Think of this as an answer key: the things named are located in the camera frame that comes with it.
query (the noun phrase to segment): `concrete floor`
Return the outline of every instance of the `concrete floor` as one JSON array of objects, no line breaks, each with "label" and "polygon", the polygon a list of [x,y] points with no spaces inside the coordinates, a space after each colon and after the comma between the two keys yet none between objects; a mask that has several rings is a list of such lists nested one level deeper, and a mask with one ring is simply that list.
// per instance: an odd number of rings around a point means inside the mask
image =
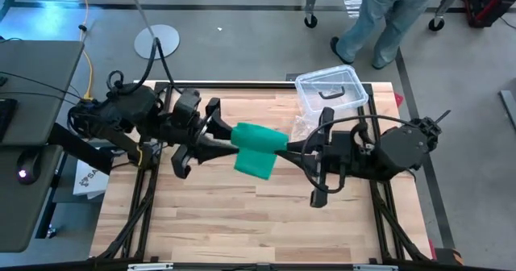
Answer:
[{"label": "concrete floor", "polygon": [[[131,0],[89,0],[93,4],[127,4]],[[161,5],[272,5],[278,9],[300,6],[304,0],[140,0]],[[71,7],[82,0],[16,0],[0,22],[0,34],[25,40],[77,40],[77,25],[83,9]],[[343,0],[318,0],[318,6],[342,6]],[[433,0],[438,6],[439,0]],[[328,42],[347,30],[354,19],[343,11],[317,12],[319,25],[308,29],[304,14],[289,10],[210,10],[173,7],[148,10],[150,23],[174,26],[181,44],[167,58],[177,80],[261,80],[284,81],[289,73],[304,73],[339,64]],[[437,117],[452,110],[441,123],[443,135],[432,153],[439,188],[456,248],[467,265],[514,269],[516,259],[516,133],[497,96],[516,78],[513,56],[516,31],[502,21],[491,28],[472,29],[464,14],[446,15],[446,27],[429,32],[425,14],[402,44],[408,79],[420,115]],[[516,15],[506,20],[516,24]],[[89,11],[89,35],[85,48],[94,64],[94,96],[106,92],[105,78],[120,69],[126,79],[138,79],[146,61],[133,50],[133,40],[143,29],[135,10]],[[390,81],[400,94],[407,94],[396,64],[381,71],[370,66],[374,41],[360,52],[353,65],[361,81]],[[72,84],[81,92],[87,86],[88,67],[81,59]],[[165,79],[156,65],[150,79]],[[60,119],[68,110],[64,105]],[[409,118],[406,103],[400,109]],[[441,245],[425,173],[418,173],[418,192],[429,237]],[[0,254],[0,266],[86,258],[93,235],[97,206],[63,206],[54,219],[66,226],[52,240],[31,242],[21,254]],[[59,215],[70,212],[77,215]]]}]

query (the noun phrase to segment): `clear plastic box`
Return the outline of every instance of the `clear plastic box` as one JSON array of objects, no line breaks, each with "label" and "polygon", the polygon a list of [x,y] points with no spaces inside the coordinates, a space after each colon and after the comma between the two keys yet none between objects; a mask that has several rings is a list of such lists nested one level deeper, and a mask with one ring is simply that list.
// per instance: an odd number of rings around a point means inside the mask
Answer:
[{"label": "clear plastic box", "polygon": [[305,73],[296,81],[303,118],[310,124],[317,123],[323,108],[335,110],[335,118],[342,118],[349,109],[368,102],[362,83],[349,65],[340,65],[313,73]]}]

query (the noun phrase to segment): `jeans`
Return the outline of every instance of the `jeans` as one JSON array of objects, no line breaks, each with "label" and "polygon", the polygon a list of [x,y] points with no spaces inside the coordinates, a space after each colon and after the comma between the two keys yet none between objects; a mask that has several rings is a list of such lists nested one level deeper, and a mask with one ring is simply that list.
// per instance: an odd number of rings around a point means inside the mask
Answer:
[{"label": "jeans", "polygon": [[375,26],[387,19],[387,26],[374,48],[372,65],[383,68],[396,58],[403,36],[428,6],[429,0],[362,0],[355,26],[340,36],[337,53],[348,62],[364,46]]}]

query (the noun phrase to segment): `green foam block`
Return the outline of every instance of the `green foam block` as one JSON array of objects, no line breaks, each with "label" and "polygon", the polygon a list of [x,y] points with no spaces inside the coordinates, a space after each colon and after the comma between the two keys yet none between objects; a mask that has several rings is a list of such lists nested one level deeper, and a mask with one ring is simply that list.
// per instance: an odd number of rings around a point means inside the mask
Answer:
[{"label": "green foam block", "polygon": [[269,179],[276,162],[275,151],[286,150],[289,137],[279,131],[253,125],[238,123],[231,132],[231,143],[239,147],[235,169]]}]

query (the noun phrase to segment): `wooden table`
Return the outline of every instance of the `wooden table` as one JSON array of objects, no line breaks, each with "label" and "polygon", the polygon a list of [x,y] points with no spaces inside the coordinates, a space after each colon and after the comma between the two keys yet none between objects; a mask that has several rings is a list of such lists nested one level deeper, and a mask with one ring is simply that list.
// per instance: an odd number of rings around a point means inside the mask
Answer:
[{"label": "wooden table", "polygon": [[[398,117],[391,84],[373,83],[372,87],[378,114]],[[223,119],[232,126],[257,123],[290,134],[293,120],[299,115],[295,90],[200,92],[202,114],[210,98],[219,97]],[[335,125],[334,129],[350,129],[353,124]],[[396,123],[380,121],[380,126],[383,132]],[[170,164],[173,151],[166,148],[160,163],[147,259],[159,256],[160,261],[202,263],[380,260],[368,181],[347,178],[343,191],[330,195],[326,207],[315,209],[309,204],[311,184],[300,169],[280,157],[268,181],[235,171],[234,156],[199,166],[192,161],[188,179],[181,180]],[[127,221],[135,176],[132,166],[111,173],[91,256],[104,251]],[[331,188],[337,185],[336,176],[328,180]],[[414,179],[401,173],[391,184],[400,224],[421,252],[431,256]],[[387,222],[385,233],[394,254]],[[138,234],[137,227],[134,241]]]}]

